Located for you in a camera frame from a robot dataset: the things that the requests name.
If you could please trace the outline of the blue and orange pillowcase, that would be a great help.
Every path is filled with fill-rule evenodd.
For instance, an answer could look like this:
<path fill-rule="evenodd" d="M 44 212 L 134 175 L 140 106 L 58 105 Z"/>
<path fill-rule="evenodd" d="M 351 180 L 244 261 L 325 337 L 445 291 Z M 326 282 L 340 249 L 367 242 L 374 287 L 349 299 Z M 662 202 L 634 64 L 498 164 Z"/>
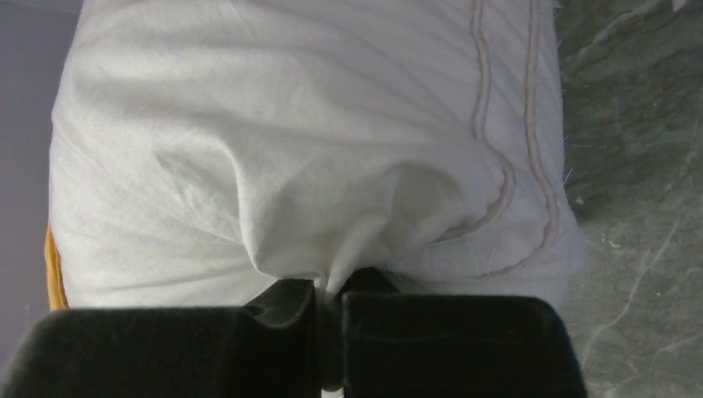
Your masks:
<path fill-rule="evenodd" d="M 44 259 L 46 264 L 46 288 L 49 309 L 51 311 L 68 309 L 61 272 L 61 256 L 56 248 L 51 226 L 46 228 L 44 243 Z"/>

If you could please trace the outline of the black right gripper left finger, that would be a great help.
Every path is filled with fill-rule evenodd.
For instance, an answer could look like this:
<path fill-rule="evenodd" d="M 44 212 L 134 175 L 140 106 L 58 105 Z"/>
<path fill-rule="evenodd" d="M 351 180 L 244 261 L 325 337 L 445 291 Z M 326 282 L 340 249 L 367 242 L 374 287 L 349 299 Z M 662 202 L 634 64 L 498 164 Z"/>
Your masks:
<path fill-rule="evenodd" d="M 313 285 L 241 307 L 55 312 L 27 335 L 4 397 L 314 397 Z"/>

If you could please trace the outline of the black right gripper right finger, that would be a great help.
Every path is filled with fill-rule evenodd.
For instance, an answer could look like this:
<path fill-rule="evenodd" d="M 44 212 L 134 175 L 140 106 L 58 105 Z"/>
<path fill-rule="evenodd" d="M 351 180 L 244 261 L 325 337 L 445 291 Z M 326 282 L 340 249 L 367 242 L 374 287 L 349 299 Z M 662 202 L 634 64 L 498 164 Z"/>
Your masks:
<path fill-rule="evenodd" d="M 348 397 L 585 397 L 569 335 L 545 301 L 403 294 L 376 269 L 340 293 Z"/>

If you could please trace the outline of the white pillow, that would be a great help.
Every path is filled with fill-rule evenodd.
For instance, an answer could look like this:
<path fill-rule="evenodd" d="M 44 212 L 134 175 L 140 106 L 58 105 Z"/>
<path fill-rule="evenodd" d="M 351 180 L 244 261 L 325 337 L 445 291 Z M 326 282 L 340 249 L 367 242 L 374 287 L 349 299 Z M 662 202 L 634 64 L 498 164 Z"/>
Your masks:
<path fill-rule="evenodd" d="M 366 267 L 559 306 L 589 262 L 551 1 L 86 1 L 52 124 L 69 308 Z"/>

